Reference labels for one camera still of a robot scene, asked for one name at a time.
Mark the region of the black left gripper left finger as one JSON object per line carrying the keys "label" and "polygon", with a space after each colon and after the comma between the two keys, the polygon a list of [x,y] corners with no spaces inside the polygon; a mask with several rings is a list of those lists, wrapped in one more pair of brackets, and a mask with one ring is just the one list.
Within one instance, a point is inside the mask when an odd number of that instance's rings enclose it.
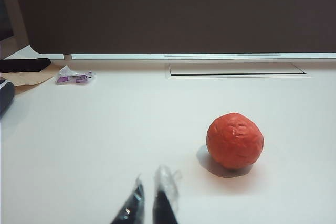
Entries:
{"label": "black left gripper left finger", "polygon": [[145,217],[145,193],[142,180],[138,176],[135,180],[131,194],[120,208],[114,219],[115,223],[141,224]]}

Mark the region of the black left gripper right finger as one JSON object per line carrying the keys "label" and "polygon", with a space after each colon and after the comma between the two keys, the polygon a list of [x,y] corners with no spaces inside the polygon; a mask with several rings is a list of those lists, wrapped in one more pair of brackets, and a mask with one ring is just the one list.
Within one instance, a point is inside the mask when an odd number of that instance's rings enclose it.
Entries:
{"label": "black left gripper right finger", "polygon": [[171,172],[166,165],[160,165],[155,172],[155,194],[153,203],[153,223],[174,223],[178,211],[180,171]]}

